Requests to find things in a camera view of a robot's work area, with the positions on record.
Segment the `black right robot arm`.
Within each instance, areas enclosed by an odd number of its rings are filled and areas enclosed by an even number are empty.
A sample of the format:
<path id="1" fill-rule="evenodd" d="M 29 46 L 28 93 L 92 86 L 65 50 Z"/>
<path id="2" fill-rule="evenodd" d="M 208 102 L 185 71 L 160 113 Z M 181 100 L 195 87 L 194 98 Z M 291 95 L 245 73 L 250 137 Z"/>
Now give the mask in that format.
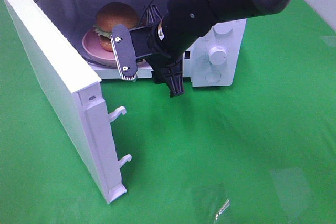
<path id="1" fill-rule="evenodd" d="M 221 22 L 277 14 L 290 0 L 169 0 L 167 12 L 134 29 L 116 25 L 112 48 L 121 78 L 134 81 L 140 60 L 152 67 L 155 83 L 165 83 L 172 97 L 184 93 L 183 53 Z"/>

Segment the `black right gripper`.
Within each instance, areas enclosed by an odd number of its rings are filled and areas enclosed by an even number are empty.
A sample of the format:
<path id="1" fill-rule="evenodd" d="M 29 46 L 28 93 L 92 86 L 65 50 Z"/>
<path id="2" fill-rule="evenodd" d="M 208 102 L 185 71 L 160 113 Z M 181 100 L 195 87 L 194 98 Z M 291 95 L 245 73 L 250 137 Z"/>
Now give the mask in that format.
<path id="1" fill-rule="evenodd" d="M 137 79 L 137 63 L 151 62 L 152 78 L 155 84 L 165 83 L 170 90 L 170 98 L 182 95 L 183 59 L 170 61 L 172 57 L 159 46 L 158 25 L 160 21 L 128 30 L 123 24 L 112 29 L 111 43 L 117 68 L 122 80 Z"/>

